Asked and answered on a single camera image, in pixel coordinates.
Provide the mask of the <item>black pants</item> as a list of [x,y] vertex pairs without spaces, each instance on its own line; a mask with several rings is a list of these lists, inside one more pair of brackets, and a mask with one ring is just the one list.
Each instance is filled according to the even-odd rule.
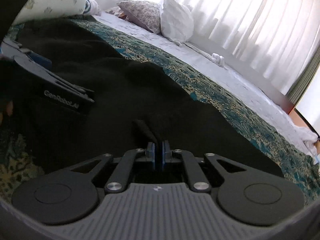
[[89,110],[69,110],[35,78],[1,60],[1,163],[27,154],[44,172],[102,153],[160,145],[225,158],[282,176],[210,103],[193,99],[153,63],[127,60],[67,20],[30,23],[18,40],[52,62],[59,77],[88,89]]

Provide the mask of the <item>green floral folded quilt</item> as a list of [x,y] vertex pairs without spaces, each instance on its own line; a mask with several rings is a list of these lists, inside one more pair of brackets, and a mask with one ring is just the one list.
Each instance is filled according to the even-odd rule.
[[85,4],[86,0],[28,0],[13,24],[80,15],[85,10]]

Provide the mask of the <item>striped cloth behind quilt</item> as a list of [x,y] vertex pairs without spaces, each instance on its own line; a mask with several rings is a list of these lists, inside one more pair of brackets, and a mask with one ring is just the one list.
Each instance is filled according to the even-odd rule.
[[101,15],[99,4],[95,0],[86,0],[84,15]]

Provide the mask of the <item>small white rolled cloth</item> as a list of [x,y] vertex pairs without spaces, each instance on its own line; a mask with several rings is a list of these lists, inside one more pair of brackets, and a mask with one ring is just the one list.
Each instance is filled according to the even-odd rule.
[[220,67],[225,66],[225,58],[217,53],[212,53],[212,59],[215,64],[217,64]]

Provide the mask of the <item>white bed sheet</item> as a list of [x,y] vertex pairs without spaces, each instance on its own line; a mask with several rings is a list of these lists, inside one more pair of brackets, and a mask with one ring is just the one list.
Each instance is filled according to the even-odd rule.
[[308,128],[296,126],[291,117],[268,99],[262,90],[228,65],[220,67],[210,61],[207,56],[203,56],[184,44],[178,46],[161,35],[151,33],[114,15],[102,12],[100,16],[94,16],[94,18],[104,25],[161,48],[189,64],[234,94],[296,148],[312,157],[319,157],[319,141],[315,140],[315,133]]

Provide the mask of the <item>purple floral pillow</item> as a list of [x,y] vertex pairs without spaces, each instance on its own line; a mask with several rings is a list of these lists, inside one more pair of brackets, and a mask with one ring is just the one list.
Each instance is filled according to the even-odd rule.
[[127,0],[117,5],[130,22],[154,34],[161,32],[160,4],[146,0]]

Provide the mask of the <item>teal paisley bedspread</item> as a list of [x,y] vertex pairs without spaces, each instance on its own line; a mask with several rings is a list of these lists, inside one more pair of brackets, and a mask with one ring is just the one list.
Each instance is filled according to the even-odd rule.
[[[319,173],[310,156],[288,142],[232,93],[169,53],[87,17],[30,21],[11,27],[8,35],[21,44],[18,36],[28,24],[56,20],[67,20],[93,33],[127,60],[161,67],[193,99],[213,105],[240,135],[274,161],[283,173],[280,177],[294,182],[302,190],[306,204],[319,198]],[[10,157],[7,164],[1,163],[1,198],[9,202],[18,186],[44,174],[48,173],[27,154]]]

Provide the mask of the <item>white pillow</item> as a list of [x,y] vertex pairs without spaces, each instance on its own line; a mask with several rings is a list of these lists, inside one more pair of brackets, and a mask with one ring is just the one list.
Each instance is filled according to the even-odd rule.
[[175,0],[163,0],[161,33],[177,45],[187,42],[194,32],[194,20],[188,7]]

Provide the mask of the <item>green curtain near wardrobe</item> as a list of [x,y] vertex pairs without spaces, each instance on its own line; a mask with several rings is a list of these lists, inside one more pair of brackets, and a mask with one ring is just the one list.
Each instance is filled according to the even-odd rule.
[[300,74],[299,78],[295,81],[295,83],[291,86],[286,96],[289,101],[295,106],[299,100],[304,95],[308,86],[310,85],[313,77],[315,76],[320,62],[320,51],[319,47],[315,50],[313,56],[310,61],[306,65],[302,74]]

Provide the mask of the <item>white sheer curtain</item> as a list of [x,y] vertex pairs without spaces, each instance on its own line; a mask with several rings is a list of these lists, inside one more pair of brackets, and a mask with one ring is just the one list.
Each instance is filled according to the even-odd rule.
[[319,43],[319,0],[175,1],[191,9],[197,35],[259,72],[283,94]]

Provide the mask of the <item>wooden bed frame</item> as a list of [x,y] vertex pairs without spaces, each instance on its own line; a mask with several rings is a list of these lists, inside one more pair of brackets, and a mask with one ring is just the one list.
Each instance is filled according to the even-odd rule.
[[319,94],[304,96],[295,105],[295,112],[317,133],[319,134]]

